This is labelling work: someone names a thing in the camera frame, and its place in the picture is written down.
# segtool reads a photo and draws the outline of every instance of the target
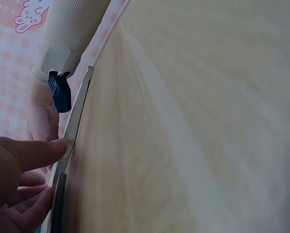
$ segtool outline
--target bunny illustration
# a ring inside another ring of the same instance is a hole
[[[42,14],[48,9],[51,0],[29,0],[24,3],[21,15],[14,19],[15,31],[24,33],[34,25],[42,22]]]

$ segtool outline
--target light wooden board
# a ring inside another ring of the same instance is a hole
[[[290,232],[290,0],[133,0],[66,172],[65,233]]]

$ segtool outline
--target cream sleeve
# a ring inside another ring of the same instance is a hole
[[[32,76],[47,84],[51,70],[72,76],[110,0],[52,0],[38,44]]]

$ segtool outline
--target pink background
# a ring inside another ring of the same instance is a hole
[[[43,19],[39,25],[31,27],[24,33],[17,33],[14,19],[20,16],[24,2],[24,0],[0,0],[3,7],[0,7],[0,136],[17,140],[26,139],[28,84],[31,81],[34,49],[40,39],[47,13],[45,11],[42,15]],[[69,79],[73,101],[87,67],[95,62],[102,41],[124,2],[125,0],[111,1],[96,35],[82,56],[75,75]],[[7,10],[13,10],[13,7],[16,13],[11,14]],[[68,113],[60,116],[60,136],[64,131],[67,117]]]

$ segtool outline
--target pink checkered fabric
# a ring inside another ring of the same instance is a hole
[[[90,45],[82,56],[81,62],[69,84],[72,101],[80,87],[87,67],[95,63],[103,41],[109,35],[118,19],[118,13],[129,0],[112,0],[104,19]],[[1,10],[7,9],[0,0]],[[17,33],[14,28],[0,24],[0,136],[16,140],[26,139],[27,94],[31,81],[34,50],[40,39],[41,29]],[[67,114],[61,114],[59,134],[62,135],[67,122]]]

